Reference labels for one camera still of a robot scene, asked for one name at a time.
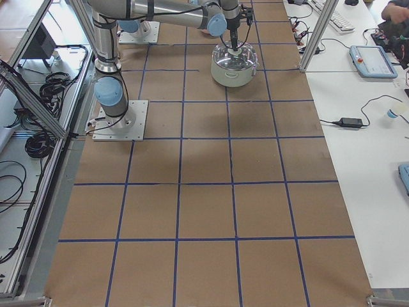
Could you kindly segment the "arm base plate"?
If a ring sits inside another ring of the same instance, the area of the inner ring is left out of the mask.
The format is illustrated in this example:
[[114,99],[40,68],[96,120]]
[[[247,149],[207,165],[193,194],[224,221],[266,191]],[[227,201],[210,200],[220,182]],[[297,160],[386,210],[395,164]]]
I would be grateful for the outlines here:
[[155,21],[149,21],[151,25],[151,33],[147,36],[134,36],[130,33],[126,33],[120,28],[120,45],[145,45],[156,44],[158,41],[158,34],[160,29],[160,23]]
[[98,118],[92,130],[93,141],[142,141],[148,112],[147,100],[131,100],[128,111],[121,119],[110,118],[105,115],[102,107],[99,109]]

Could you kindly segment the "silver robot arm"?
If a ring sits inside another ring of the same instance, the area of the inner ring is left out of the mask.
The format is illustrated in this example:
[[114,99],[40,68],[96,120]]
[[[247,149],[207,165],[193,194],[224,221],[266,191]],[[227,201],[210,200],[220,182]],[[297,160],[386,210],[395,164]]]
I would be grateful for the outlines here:
[[105,112],[109,128],[124,129],[134,123],[115,37],[119,22],[157,21],[205,29],[212,36],[229,31],[233,47],[238,44],[242,13],[238,1],[88,1],[88,4],[93,14],[95,68],[100,74],[94,95]]
[[148,21],[119,20],[118,25],[122,31],[134,36],[147,36],[151,33],[151,25]]

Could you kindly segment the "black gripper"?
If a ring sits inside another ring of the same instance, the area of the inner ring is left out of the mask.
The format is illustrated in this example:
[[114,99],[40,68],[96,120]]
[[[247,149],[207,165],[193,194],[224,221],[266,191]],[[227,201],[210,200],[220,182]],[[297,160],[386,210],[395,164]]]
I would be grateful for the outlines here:
[[227,19],[227,29],[229,30],[231,48],[233,50],[238,50],[238,31],[240,27],[240,17],[236,16],[234,18]]

